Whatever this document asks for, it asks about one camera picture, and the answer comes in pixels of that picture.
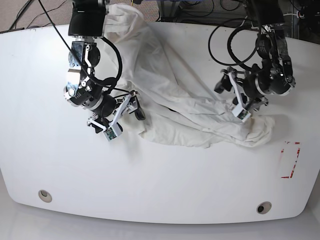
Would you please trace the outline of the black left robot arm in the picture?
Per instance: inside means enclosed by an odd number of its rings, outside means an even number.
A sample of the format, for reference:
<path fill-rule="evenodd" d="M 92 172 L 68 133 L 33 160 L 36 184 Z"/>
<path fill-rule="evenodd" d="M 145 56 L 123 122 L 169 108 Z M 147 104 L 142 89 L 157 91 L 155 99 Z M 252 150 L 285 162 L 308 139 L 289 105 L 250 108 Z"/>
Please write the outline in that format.
<path fill-rule="evenodd" d="M 245 0 L 243 5 L 250 25 L 237 27 L 227 39 L 227 51 L 233 63 L 225 63 L 222 79 L 214 91 L 234 91 L 233 104 L 242 104 L 246 111 L 257 111 L 268 105 L 267 95 L 287 95 L 296 86 L 292 60 L 283 25 L 284 15 L 276 0 Z M 254 54 L 261 58 L 262 66 L 247 66 L 247 60 L 239 60 L 232 50 L 232 40 L 241 31 L 257 29 Z"/>

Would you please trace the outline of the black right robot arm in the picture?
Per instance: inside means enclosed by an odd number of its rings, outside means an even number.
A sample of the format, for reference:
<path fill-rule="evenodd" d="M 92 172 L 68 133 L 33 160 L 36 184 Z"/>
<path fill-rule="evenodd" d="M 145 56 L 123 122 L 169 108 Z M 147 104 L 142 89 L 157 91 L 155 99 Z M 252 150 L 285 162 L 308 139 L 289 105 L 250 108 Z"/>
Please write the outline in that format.
<path fill-rule="evenodd" d="M 103 133 L 111 141 L 123 133 L 119 120 L 125 114 L 134 113 L 139 121 L 145 120 L 137 91 L 124 90 L 113 97 L 111 92 L 121 78 L 123 62 L 116 46 L 104 37 L 105 18 L 109 13 L 108 0 L 74 0 L 68 36 L 74 40 L 69 47 L 69 69 L 64 89 L 65 99 L 75 107 L 82 106 L 92 112 L 87 125 L 97 134 Z M 114 50 L 118 62 L 115 77 L 96 78 L 95 67 L 101 53 L 96 39 L 101 39 Z"/>

